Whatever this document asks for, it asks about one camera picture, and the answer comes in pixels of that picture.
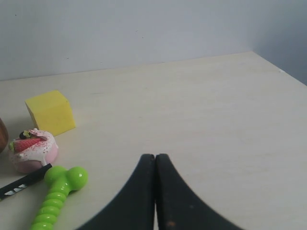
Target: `white wall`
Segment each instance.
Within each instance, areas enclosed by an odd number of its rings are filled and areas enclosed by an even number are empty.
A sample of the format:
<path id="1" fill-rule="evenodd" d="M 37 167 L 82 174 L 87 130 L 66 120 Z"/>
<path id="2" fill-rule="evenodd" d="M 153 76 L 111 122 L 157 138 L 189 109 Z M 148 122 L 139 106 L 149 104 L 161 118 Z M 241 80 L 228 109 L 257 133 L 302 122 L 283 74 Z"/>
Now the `white wall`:
<path id="1" fill-rule="evenodd" d="M 248 51 L 306 2 L 0 0 L 0 80 Z"/>

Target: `strawberry decoration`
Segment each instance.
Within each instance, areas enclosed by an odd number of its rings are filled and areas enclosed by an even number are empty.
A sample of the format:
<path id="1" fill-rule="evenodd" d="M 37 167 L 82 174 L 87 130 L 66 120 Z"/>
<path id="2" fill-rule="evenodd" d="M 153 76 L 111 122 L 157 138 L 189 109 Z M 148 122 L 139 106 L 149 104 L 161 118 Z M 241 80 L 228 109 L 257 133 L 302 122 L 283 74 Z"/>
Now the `strawberry decoration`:
<path id="1" fill-rule="evenodd" d="M 31 138 L 25 140 L 17 140 L 14 142 L 14 152 L 22 152 L 27 148 L 35 145 L 36 143 L 40 142 L 40 138 Z"/>

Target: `brown object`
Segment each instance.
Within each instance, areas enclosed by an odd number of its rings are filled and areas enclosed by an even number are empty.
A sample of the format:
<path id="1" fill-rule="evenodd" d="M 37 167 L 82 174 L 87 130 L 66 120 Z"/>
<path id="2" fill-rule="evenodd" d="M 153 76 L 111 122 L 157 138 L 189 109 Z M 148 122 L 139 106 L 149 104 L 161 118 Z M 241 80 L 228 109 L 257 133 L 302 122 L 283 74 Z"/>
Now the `brown object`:
<path id="1" fill-rule="evenodd" d="M 0 153 L 5 149 L 8 144 L 9 135 L 4 123 L 0 118 Z"/>

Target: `hammer head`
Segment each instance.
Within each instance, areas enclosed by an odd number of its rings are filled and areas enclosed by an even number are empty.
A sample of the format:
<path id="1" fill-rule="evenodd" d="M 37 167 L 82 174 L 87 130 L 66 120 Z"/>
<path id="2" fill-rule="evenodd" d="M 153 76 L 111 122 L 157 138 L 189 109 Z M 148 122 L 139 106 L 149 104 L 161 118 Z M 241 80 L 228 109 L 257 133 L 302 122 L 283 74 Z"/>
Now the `hammer head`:
<path id="1" fill-rule="evenodd" d="M 54 166 L 49 169 L 44 178 L 48 186 L 64 186 L 68 187 L 69 191 L 80 190 L 83 188 L 88 180 L 88 173 L 82 167 L 73 167 L 66 170 L 62 166 Z"/>

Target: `pink cake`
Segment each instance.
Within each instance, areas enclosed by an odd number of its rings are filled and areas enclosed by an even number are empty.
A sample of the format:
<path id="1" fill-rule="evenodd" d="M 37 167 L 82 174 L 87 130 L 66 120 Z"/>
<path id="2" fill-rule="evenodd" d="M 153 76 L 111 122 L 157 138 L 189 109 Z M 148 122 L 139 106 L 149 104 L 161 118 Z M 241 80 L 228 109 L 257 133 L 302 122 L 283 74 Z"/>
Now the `pink cake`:
<path id="1" fill-rule="evenodd" d="M 35 128 L 19 137 L 9 144 L 10 159 L 17 171 L 31 173 L 55 160 L 59 147 L 51 133 Z"/>

